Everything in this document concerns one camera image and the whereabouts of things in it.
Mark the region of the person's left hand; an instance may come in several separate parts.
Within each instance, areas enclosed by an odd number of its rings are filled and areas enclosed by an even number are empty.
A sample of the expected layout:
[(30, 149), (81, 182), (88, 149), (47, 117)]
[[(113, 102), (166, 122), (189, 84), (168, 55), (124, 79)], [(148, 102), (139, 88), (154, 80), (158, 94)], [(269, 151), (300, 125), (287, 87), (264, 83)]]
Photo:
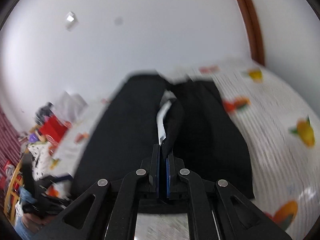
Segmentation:
[(40, 229), (49, 224), (54, 218), (55, 216), (47, 216), (44, 219), (40, 219), (32, 213), (25, 213), (22, 216), (22, 223), (32, 233), (37, 233)]

